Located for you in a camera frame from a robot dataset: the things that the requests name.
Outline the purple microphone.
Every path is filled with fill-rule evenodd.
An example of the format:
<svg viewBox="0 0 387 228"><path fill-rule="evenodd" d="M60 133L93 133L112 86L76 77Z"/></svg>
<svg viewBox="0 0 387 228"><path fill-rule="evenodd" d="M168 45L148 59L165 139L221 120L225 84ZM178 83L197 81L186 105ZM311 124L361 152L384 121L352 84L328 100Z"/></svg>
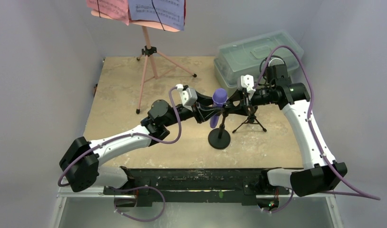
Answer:
<svg viewBox="0 0 387 228"><path fill-rule="evenodd" d="M223 88L218 88L212 95L213 107L222 108L226 103L228 96L227 91ZM210 127L213 129L217 126L220 114L215 114L210 118Z"/></svg>

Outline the black round-base mic stand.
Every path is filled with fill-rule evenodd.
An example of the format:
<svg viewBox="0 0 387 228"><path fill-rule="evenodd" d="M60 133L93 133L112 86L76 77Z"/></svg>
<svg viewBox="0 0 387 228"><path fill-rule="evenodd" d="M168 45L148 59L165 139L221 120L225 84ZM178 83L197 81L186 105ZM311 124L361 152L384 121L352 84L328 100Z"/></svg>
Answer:
<svg viewBox="0 0 387 228"><path fill-rule="evenodd" d="M225 120L228 115L228 111L224 106L223 108L220 107L220 111L210 118L212 130L209 132L207 139L209 145L215 149L223 150L231 142L231 136L225 129Z"/></svg>

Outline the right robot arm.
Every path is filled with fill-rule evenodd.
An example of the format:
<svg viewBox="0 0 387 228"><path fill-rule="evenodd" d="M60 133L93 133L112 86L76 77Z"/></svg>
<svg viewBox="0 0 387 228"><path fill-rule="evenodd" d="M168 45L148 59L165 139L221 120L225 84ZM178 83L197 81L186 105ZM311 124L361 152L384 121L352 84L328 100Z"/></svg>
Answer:
<svg viewBox="0 0 387 228"><path fill-rule="evenodd" d="M303 83L293 83L284 64L266 68L265 87L255 89L254 77L240 76L237 89L228 99L240 101L229 110L231 114L245 114L260 105L276 104L289 121L300 149L301 170L271 168L262 171L256 187L271 193L279 187L291 189L298 196L325 193L343 180L348 169L337 162L326 146L318 125L313 119L311 96Z"/></svg>

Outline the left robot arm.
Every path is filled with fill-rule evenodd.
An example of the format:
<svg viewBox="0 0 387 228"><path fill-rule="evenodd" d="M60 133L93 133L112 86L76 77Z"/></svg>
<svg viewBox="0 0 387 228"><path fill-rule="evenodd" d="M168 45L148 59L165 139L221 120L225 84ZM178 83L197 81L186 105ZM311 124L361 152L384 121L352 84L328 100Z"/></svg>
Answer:
<svg viewBox="0 0 387 228"><path fill-rule="evenodd" d="M197 123L202 124L222 110L214 96L200 94L190 87L175 86L168 95L170 102L162 99L154 101L147 117L126 132L91 141L83 136L74 139L59 161L62 173L58 186L69 186L73 192L81 192L95 184L110 185L121 194L128 194L133 190L133 180L122 168L106 177L101 170L103 164L133 150L158 143L177 143L184 120L195 118Z"/></svg>

